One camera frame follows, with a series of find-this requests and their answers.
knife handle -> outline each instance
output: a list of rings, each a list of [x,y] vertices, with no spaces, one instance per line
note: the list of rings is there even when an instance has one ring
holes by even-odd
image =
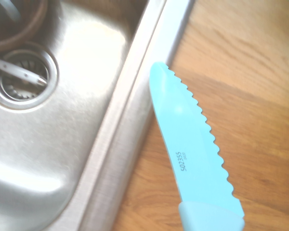
[[[237,214],[202,202],[183,201],[179,212],[184,231],[242,231],[245,225]]]

wood grain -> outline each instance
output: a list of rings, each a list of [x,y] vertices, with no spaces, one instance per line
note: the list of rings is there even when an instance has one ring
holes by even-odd
[[[289,231],[289,0],[199,0],[171,69],[208,118],[245,231]],[[156,120],[115,231],[181,231]]]

sink drain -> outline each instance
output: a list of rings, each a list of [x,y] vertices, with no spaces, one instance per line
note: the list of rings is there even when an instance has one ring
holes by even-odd
[[[44,77],[48,85],[34,85],[0,71],[0,104],[16,110],[29,109],[45,101],[54,91],[57,68],[51,56],[40,46],[29,43],[3,59]]]

stainless steel sink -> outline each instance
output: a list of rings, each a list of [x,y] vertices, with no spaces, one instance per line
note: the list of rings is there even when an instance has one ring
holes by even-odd
[[[0,58],[0,231],[110,230],[193,0],[50,0],[37,35]]]

light blue knife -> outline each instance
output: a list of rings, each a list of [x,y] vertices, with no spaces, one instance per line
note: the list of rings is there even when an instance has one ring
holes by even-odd
[[[211,127],[187,86],[164,63],[153,64],[150,91],[182,202],[185,231],[242,231],[244,212],[232,195]]]

